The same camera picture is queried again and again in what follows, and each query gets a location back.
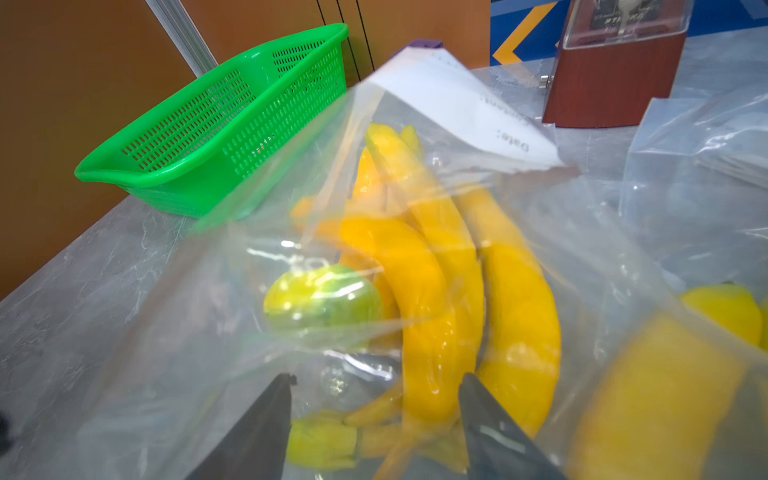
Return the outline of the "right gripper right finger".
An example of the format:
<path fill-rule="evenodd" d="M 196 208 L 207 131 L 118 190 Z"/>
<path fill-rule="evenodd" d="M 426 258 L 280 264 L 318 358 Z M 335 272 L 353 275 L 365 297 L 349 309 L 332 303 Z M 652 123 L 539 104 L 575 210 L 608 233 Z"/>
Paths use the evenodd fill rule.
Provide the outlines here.
<path fill-rule="evenodd" d="M 475 374 L 464 375 L 458 398 L 470 479 L 566 479 Z"/>

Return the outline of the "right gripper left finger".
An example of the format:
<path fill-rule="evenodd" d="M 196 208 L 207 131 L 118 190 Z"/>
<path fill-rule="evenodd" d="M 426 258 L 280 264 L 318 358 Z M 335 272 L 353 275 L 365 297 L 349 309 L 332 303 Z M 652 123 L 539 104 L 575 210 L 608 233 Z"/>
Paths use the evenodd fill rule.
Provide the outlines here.
<path fill-rule="evenodd" d="M 280 479 L 291 430 L 294 375 L 277 375 L 190 479 Z"/>

